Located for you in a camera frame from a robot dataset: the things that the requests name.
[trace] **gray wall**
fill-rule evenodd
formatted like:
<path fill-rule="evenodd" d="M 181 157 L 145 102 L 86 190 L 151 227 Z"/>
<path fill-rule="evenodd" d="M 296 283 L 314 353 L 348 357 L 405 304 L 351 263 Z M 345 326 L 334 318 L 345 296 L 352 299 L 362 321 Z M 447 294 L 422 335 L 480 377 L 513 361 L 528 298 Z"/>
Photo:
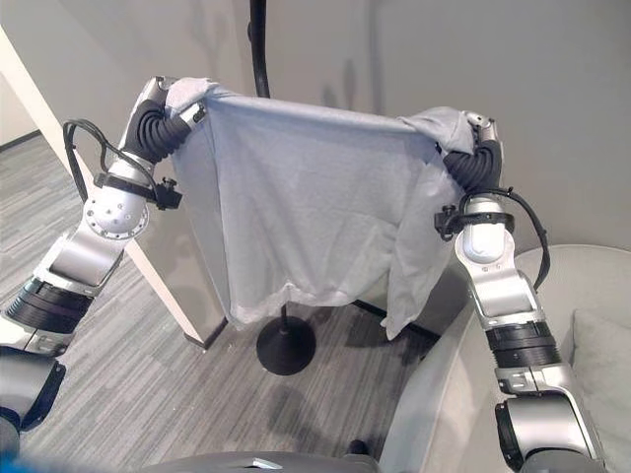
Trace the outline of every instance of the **gray wall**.
<path fill-rule="evenodd" d="M 631 250 L 631 2 L 274 0 L 278 99 L 408 115 L 435 105 L 495 117 L 504 184 L 552 243 Z M 519 250 L 537 245 L 518 213 Z M 451 268 L 424 324 L 464 302 Z"/>
<path fill-rule="evenodd" d="M 116 143 L 154 75 L 210 76 L 246 92 L 234 18 L 230 0 L 3 0 L 1 22 L 57 119 L 88 118 Z M 80 147 L 94 172 L 89 150 Z M 156 177 L 172 172 L 163 163 Z M 153 211 L 139 243 L 206 338 L 223 313 L 183 208 Z"/>
<path fill-rule="evenodd" d="M 273 0 L 267 17 L 273 97 L 387 115 L 440 104 L 492 115 L 504 182 L 533 205 L 552 243 L 631 249 L 628 0 Z M 108 136 L 155 73 L 210 74 L 251 92 L 245 0 L 4 0 L 2 23 L 58 116 L 90 117 Z M 206 310 L 208 281 L 184 215 L 154 224 L 141 244 L 182 306 Z M 523 216 L 518 226 L 518 248 L 534 247 Z M 461 306 L 456 287 L 439 290 L 430 311 Z"/>

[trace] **lamp base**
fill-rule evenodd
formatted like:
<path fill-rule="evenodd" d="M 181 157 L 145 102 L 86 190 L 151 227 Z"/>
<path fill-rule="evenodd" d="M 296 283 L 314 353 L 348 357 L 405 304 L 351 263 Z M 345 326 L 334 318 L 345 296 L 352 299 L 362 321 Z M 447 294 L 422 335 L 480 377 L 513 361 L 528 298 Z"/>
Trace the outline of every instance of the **lamp base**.
<path fill-rule="evenodd" d="M 279 317 L 268 322 L 258 334 L 256 354 L 269 372 L 289 376 L 301 372 L 316 353 L 316 335 L 298 317 Z"/>

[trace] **robotic arm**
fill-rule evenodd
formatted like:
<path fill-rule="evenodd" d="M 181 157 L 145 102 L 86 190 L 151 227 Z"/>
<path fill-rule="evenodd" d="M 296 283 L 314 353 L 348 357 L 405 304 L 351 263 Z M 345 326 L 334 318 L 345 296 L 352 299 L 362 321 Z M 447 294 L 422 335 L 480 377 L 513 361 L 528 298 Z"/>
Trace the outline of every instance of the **robotic arm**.
<path fill-rule="evenodd" d="M 596 427 L 572 369 L 561 360 L 532 284 L 515 267 L 514 220 L 503 212 L 494 194 L 518 202 L 523 199 L 512 189 L 498 188 L 502 147 L 495 122 L 475 113 L 467 117 L 477 132 L 478 153 L 445 159 L 467 195 L 458 210 L 449 207 L 437 215 L 436 227 L 444 239 L 459 232 L 456 256 L 468 273 L 478 320 L 497 363 L 498 385 L 503 393 L 514 396 L 495 408 L 505 461 L 515 471 L 573 464 L 574 471 L 604 471 Z M 471 181 L 475 175 L 471 166 L 483 169 L 483 177 Z M 536 217 L 533 222 L 540 228 Z M 543 243 L 537 287 L 549 264 Z"/>
<path fill-rule="evenodd" d="M 19 432 L 46 417 L 65 368 L 62 355 L 90 304 L 117 268 L 124 247 L 147 227 L 147 202 L 161 209 L 176 208 L 181 195 L 175 182 L 153 180 L 154 166 L 172 153 L 205 115 L 195 103 L 173 118 L 164 105 L 174 80 L 156 77 L 134 105 L 120 140 L 120 150 L 85 120 L 64 125 L 71 170 L 85 201 L 76 232 L 62 236 L 44 256 L 14 302 L 0 314 L 0 446 L 17 454 Z M 88 197 L 78 171 L 72 138 L 76 127 L 87 129 L 115 159 L 95 178 Z"/>
<path fill-rule="evenodd" d="M 161 210 L 179 203 L 175 183 L 156 184 L 154 167 L 184 141 L 205 110 L 195 103 L 165 118 L 172 83 L 163 77 L 147 83 L 119 149 L 90 122 L 64 125 L 71 170 L 85 202 L 83 219 L 72 236 L 62 236 L 53 245 L 15 301 L 0 314 L 2 456 L 17 455 L 19 432 L 37 426 L 50 411 L 65 375 L 55 358 L 70 345 L 75 327 L 118 266 L 124 247 L 145 230 L 147 202 Z M 475 156 L 445 157 L 447 169 L 466 195 L 458 209 L 445 207 L 437 214 L 435 226 L 445 240 L 456 236 L 456 256 L 470 278 L 478 319 L 497 362 L 499 387 L 513 396 L 496 406 L 504 458 L 516 471 L 571 464 L 577 471 L 604 471 L 596 428 L 572 370 L 558 354 L 533 286 L 515 267 L 514 219 L 503 212 L 494 195 L 523 205 L 524 201 L 512 189 L 498 187 L 502 146 L 495 122 L 476 113 L 467 117 L 477 135 Z M 103 147 L 105 173 L 95 178 L 97 188 L 89 197 L 74 158 L 76 127 L 89 131 Z M 109 168 L 106 152 L 115 156 Z M 545 238 L 536 217 L 533 222 Z M 544 252 L 535 288 L 545 277 L 545 256 Z"/>

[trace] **black cable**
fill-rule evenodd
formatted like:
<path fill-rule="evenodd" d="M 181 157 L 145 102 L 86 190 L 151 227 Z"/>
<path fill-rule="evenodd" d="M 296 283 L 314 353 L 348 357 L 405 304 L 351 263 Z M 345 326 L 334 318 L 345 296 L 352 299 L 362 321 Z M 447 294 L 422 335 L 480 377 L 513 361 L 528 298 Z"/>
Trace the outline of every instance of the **black cable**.
<path fill-rule="evenodd" d="M 103 172 L 109 172 L 109 168 L 105 162 L 105 159 L 107 156 L 107 151 L 111 151 L 120 159 L 124 160 L 130 166 L 138 170 L 147 179 L 154 193 L 154 200 L 158 202 L 158 184 L 156 184 L 154 177 L 146 169 L 144 169 L 142 165 L 140 165 L 140 163 L 137 163 L 136 161 L 125 155 L 123 152 L 115 148 L 107 140 L 107 138 L 97 125 L 95 125 L 92 121 L 83 118 L 77 120 L 68 120 L 63 124 L 63 141 L 66 148 L 66 156 L 68 157 L 70 171 L 75 181 L 75 185 L 77 186 L 79 195 L 81 196 L 81 200 L 85 202 L 88 199 L 88 190 L 86 189 L 86 182 L 83 178 L 83 175 L 81 174 L 79 162 L 75 153 L 76 146 L 74 144 L 74 136 L 77 128 L 80 128 L 89 133 L 101 145 L 99 162 L 101 164 L 101 169 L 103 170 Z"/>
<path fill-rule="evenodd" d="M 249 0 L 248 35 L 252 52 L 254 84 L 259 97 L 269 99 L 267 65 L 265 63 L 265 10 L 266 0 Z"/>
<path fill-rule="evenodd" d="M 537 237 L 539 238 L 539 242 L 541 243 L 541 263 L 539 265 L 539 273 L 536 277 L 536 281 L 534 282 L 534 288 L 538 289 L 541 286 L 541 283 L 545 280 L 545 277 L 548 275 L 550 270 L 550 250 L 548 248 L 548 238 L 547 232 L 536 213 L 530 207 L 530 205 L 526 202 L 526 200 L 517 192 L 513 191 L 513 187 L 509 187 L 508 189 L 503 189 L 501 187 L 489 187 L 489 188 L 479 188 L 472 191 L 467 192 L 461 199 L 459 203 L 459 212 L 463 215 L 464 208 L 466 203 L 469 201 L 471 197 L 476 195 L 483 194 L 495 194 L 501 195 L 502 197 L 507 197 L 514 202 L 517 202 L 527 213 L 530 221 L 532 222 L 532 226 L 534 227 L 534 231 L 536 232 Z"/>

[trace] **black clamp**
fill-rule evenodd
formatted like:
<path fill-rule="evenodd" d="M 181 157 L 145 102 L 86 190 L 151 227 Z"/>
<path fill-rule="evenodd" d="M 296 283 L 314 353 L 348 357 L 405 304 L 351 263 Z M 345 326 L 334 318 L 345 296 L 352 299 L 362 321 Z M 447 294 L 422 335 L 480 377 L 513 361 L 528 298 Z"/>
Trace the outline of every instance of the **black clamp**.
<path fill-rule="evenodd" d="M 476 224 L 504 224 L 506 230 L 512 233 L 515 229 L 515 217 L 503 212 L 461 214 L 455 205 L 446 205 L 443 212 L 434 214 L 434 228 L 443 241 L 451 241 L 464 227 Z"/>
<path fill-rule="evenodd" d="M 158 210 L 176 209 L 181 201 L 181 194 L 175 190 L 177 182 L 166 177 L 162 178 L 162 184 L 156 185 L 156 192 L 142 185 L 121 179 L 113 174 L 99 173 L 95 176 L 96 187 L 113 187 L 123 192 L 139 195 L 148 202 L 156 204 Z"/>

